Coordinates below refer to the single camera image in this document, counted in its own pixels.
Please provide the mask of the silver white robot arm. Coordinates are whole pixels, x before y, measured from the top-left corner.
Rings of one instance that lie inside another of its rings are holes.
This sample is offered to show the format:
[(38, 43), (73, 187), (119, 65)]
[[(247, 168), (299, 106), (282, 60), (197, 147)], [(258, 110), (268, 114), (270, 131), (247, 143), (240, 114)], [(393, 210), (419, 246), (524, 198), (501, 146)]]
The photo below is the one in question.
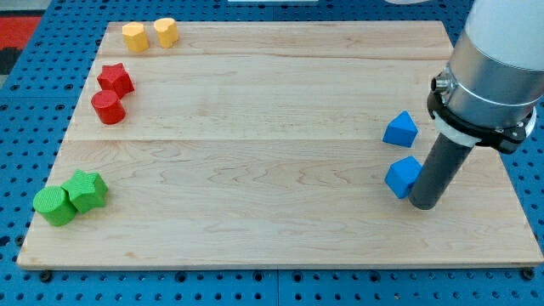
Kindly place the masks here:
[(512, 154), (536, 124), (543, 96), (543, 0), (476, 0), (428, 112), (456, 145)]

